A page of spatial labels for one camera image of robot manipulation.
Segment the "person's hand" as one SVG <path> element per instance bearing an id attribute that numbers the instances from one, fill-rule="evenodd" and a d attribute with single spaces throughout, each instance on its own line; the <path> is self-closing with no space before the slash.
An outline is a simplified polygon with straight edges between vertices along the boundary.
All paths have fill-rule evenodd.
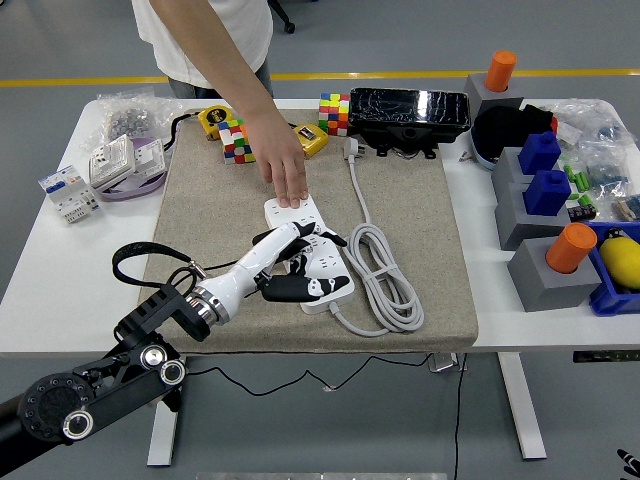
<path id="1" fill-rule="evenodd" d="M 244 113 L 249 143 L 266 183 L 280 207 L 298 208 L 308 197 L 305 156 L 291 126 L 278 110 Z"/>

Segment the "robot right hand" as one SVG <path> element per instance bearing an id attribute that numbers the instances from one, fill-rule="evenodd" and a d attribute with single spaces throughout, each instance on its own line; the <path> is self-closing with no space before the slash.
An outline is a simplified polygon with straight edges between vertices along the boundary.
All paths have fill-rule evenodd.
<path id="1" fill-rule="evenodd" d="M 623 470 L 630 476 L 640 478 L 640 461 L 631 453 L 623 449 L 616 451 L 618 457 L 624 462 Z"/>

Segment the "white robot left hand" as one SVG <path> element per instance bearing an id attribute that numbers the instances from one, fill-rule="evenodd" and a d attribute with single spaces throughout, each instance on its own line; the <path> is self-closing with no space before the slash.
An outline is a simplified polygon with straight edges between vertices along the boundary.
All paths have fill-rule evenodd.
<path id="1" fill-rule="evenodd" d="M 306 240 L 315 235 L 345 247 L 347 242 L 322 223 L 289 222 L 258 235 L 249 250 L 231 269 L 215 278 L 200 281 L 187 296 L 209 324 L 225 324 L 238 312 L 243 298 L 260 291 L 265 300 L 301 303 L 307 313 L 317 309 L 308 305 L 345 303 L 354 292 L 353 281 L 341 257 L 330 255 L 328 276 L 310 274 L 313 245 Z"/>

